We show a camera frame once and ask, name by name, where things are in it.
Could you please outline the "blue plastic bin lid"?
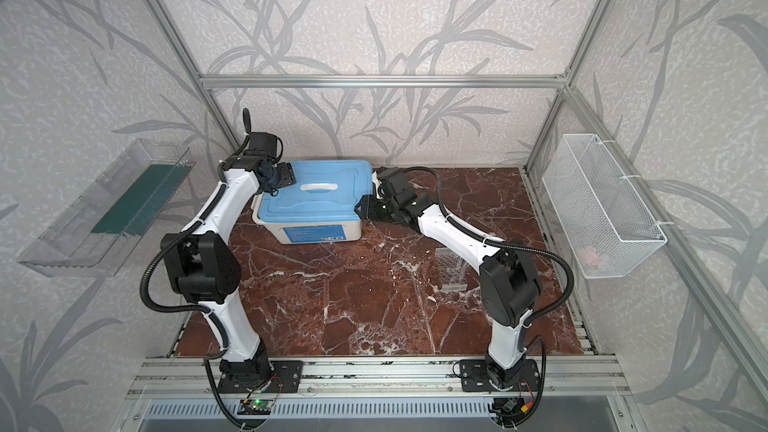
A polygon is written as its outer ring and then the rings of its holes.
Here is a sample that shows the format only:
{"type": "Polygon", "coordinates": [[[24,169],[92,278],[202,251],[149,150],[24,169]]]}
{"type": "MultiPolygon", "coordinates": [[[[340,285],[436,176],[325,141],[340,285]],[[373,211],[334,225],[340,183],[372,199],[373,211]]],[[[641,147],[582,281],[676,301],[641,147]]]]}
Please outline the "blue plastic bin lid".
{"type": "Polygon", "coordinates": [[[257,217],[264,223],[358,221],[360,200],[373,192],[373,170],[363,160],[291,163],[296,183],[275,196],[262,195],[257,217]]]}

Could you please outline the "white plastic storage bin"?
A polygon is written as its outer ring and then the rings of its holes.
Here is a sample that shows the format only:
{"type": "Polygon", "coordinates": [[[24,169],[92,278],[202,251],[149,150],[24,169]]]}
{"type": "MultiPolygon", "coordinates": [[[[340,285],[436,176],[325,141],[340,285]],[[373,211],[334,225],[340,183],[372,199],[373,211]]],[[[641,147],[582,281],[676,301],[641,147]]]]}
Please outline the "white plastic storage bin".
{"type": "Polygon", "coordinates": [[[362,224],[358,216],[356,220],[264,221],[259,213],[263,210],[265,197],[269,198],[269,195],[262,194],[253,199],[252,220],[255,224],[265,227],[281,244],[350,242],[360,240],[362,237],[362,224]]]}

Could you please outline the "clear acrylic test tube rack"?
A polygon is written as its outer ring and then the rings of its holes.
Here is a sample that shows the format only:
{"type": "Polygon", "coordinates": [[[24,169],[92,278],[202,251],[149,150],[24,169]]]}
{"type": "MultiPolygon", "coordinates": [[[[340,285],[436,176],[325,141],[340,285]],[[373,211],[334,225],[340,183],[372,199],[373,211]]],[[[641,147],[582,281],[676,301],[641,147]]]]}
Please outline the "clear acrylic test tube rack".
{"type": "Polygon", "coordinates": [[[441,292],[465,292],[467,290],[466,274],[469,265],[449,248],[435,250],[441,292]]]}

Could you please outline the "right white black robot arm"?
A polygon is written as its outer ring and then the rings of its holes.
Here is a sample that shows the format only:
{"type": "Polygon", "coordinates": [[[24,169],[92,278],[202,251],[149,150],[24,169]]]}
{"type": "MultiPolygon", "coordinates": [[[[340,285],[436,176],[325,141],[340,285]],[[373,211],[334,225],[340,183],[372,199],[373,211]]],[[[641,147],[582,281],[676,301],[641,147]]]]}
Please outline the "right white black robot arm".
{"type": "Polygon", "coordinates": [[[509,390],[526,360],[527,330],[570,298],[575,286],[571,266],[555,253],[505,241],[449,211],[441,177],[434,169],[380,167],[373,172],[372,182],[372,192],[355,206],[360,218],[410,227],[450,249],[477,272],[482,303],[492,319],[485,357],[489,380],[494,388],[509,390]],[[558,264],[566,277],[560,295],[541,308],[536,307],[542,286],[535,255],[558,264]]]}

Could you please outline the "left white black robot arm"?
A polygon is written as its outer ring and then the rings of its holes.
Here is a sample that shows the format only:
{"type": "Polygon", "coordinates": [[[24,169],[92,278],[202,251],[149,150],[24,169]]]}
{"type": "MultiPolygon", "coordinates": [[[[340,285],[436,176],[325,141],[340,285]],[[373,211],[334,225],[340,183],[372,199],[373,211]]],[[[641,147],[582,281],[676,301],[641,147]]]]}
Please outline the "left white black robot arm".
{"type": "Polygon", "coordinates": [[[227,375],[273,375],[266,346],[251,326],[239,296],[241,265],[228,241],[243,208],[255,196],[276,195],[296,182],[290,164],[281,161],[282,140],[267,132],[248,132],[235,153],[219,164],[218,188],[204,208],[176,234],[167,234],[142,275],[143,304],[159,313],[200,313],[219,344],[220,370],[227,375]],[[149,285],[163,264],[172,290],[184,305],[154,301],[149,285]]]}

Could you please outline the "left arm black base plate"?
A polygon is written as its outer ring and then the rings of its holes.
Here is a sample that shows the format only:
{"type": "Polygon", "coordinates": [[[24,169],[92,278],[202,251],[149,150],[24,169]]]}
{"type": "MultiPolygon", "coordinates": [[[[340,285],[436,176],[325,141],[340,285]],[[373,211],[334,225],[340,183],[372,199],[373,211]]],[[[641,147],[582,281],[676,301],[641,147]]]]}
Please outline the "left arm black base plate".
{"type": "Polygon", "coordinates": [[[304,363],[300,360],[276,360],[268,365],[253,362],[225,362],[220,367],[217,391],[236,393],[296,393],[304,363]]]}

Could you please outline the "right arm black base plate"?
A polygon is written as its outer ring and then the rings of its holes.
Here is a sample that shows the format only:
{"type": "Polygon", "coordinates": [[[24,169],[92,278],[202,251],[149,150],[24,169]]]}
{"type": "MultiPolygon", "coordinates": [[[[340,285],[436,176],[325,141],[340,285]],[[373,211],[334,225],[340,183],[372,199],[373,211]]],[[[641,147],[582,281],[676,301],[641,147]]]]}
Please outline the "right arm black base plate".
{"type": "Polygon", "coordinates": [[[502,369],[485,359],[464,359],[454,364],[463,392],[537,392],[543,374],[533,359],[522,359],[502,369]]]}

